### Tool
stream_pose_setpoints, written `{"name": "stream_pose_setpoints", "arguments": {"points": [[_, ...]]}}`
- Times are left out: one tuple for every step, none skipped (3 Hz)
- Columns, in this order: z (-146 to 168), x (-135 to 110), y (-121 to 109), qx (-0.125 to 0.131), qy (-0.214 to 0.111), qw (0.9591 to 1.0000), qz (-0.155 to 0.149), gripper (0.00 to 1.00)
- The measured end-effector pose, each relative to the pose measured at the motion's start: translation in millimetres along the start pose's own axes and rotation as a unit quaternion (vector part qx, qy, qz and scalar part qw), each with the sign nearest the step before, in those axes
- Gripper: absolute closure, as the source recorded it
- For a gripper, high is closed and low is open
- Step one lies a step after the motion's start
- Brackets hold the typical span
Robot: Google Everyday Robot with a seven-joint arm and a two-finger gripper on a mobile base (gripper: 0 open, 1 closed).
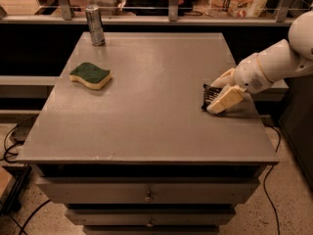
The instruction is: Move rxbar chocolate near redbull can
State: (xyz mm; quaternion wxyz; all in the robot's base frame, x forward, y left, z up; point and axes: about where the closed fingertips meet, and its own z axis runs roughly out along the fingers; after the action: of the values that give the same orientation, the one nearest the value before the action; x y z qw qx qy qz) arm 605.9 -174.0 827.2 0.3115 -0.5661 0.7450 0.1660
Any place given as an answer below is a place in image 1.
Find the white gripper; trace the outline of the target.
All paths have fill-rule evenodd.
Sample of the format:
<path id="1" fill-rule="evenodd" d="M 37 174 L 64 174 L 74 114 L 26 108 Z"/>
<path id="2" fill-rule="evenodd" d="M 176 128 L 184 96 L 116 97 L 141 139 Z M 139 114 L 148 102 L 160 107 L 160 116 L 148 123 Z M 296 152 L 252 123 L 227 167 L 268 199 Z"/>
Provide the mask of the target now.
<path id="1" fill-rule="evenodd" d="M 225 71 L 211 83 L 211 87 L 221 88 L 222 91 L 207 107 L 207 111 L 218 115 L 239 104 L 244 99 L 246 91 L 257 94 L 272 85 L 264 74 L 258 54 L 254 53 L 243 59 L 236 68 Z"/>

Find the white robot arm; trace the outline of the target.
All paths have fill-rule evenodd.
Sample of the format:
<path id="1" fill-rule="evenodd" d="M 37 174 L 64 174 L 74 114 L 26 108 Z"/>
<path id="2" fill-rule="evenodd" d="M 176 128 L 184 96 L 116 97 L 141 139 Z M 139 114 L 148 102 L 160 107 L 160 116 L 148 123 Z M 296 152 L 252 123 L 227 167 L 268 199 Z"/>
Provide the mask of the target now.
<path id="1" fill-rule="evenodd" d="M 218 115 L 239 104 L 246 93 L 258 94 L 281 79 L 306 76 L 312 71 L 313 11 L 309 11 L 293 21 L 288 40 L 253 53 L 206 85 L 202 108 Z"/>

